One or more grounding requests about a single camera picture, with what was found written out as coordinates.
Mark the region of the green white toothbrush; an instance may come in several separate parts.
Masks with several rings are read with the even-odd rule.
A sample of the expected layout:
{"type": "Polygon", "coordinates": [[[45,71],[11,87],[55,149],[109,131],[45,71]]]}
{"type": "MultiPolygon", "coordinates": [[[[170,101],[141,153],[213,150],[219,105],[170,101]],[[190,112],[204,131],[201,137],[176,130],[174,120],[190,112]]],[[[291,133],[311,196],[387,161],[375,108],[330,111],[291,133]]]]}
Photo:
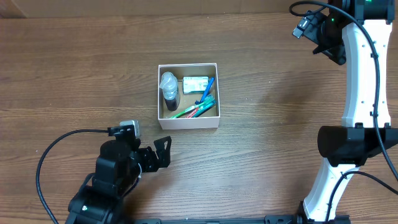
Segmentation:
{"type": "Polygon", "coordinates": [[[192,106],[186,108],[185,110],[183,110],[182,112],[171,116],[170,119],[181,118],[183,115],[186,116],[189,113],[191,113],[194,109],[197,109],[199,106],[202,106],[202,105],[204,105],[206,103],[209,103],[211,101],[216,101],[216,100],[214,99],[214,97],[212,95],[207,96],[206,99],[204,100],[204,102],[200,103],[199,105],[192,105],[192,106]]]}

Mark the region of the Colgate toothpaste tube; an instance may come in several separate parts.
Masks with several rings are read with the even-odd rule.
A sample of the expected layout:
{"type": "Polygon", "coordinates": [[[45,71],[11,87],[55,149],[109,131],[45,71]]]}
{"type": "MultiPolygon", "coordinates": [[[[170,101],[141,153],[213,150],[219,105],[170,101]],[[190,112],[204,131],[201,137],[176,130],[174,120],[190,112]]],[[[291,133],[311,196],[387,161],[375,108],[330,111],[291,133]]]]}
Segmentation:
{"type": "Polygon", "coordinates": [[[197,109],[194,109],[191,113],[186,115],[185,118],[197,118],[197,117],[201,116],[204,112],[206,112],[209,109],[211,109],[212,107],[214,107],[214,105],[216,105],[216,101],[211,101],[202,106],[199,106],[197,109]]]}

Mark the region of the dark bottle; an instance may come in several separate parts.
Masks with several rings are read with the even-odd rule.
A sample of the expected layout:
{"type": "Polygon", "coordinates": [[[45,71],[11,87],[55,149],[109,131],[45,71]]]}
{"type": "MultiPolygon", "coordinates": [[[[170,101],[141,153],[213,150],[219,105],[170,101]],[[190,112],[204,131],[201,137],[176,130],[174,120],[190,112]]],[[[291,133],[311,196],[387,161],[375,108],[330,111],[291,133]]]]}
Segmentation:
{"type": "Polygon", "coordinates": [[[165,72],[161,76],[159,88],[169,111],[175,111],[180,103],[180,93],[178,91],[178,80],[172,72],[165,72]]]}

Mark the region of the green soap bar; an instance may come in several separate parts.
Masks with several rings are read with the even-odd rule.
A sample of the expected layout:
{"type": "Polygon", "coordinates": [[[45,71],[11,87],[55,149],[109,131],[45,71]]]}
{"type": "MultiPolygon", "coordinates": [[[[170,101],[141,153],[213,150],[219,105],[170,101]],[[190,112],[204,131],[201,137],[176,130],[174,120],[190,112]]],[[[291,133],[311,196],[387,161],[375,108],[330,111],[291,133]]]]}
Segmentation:
{"type": "Polygon", "coordinates": [[[183,93],[199,93],[204,92],[209,84],[208,77],[183,77],[183,93]]]}

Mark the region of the blue disposable razor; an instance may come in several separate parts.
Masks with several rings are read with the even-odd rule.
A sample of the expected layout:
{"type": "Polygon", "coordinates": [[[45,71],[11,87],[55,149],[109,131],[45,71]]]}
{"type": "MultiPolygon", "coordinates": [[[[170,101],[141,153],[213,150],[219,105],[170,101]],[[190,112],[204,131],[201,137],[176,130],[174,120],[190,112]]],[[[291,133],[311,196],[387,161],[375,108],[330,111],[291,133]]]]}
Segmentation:
{"type": "Polygon", "coordinates": [[[214,83],[214,80],[215,80],[214,77],[210,78],[210,80],[208,81],[208,85],[207,85],[205,91],[203,92],[200,101],[196,101],[196,102],[195,102],[196,105],[199,105],[200,103],[204,102],[204,100],[206,99],[206,97],[207,97],[208,94],[210,93],[210,90],[211,90],[211,88],[212,88],[212,85],[213,85],[213,83],[214,83]]]}

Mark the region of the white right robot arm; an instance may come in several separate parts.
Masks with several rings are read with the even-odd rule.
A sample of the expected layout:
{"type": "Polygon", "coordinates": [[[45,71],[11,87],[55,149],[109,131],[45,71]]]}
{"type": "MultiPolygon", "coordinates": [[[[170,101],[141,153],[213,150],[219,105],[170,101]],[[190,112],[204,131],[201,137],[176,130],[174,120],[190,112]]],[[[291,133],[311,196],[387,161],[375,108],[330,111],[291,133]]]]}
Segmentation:
{"type": "Polygon", "coordinates": [[[387,49],[395,18],[394,1],[318,2],[294,30],[346,66],[345,110],[340,126],[322,126],[317,144],[322,162],[310,193],[300,205],[299,223],[348,223],[336,215],[340,198],[369,158],[397,144],[387,105],[387,49]]]}

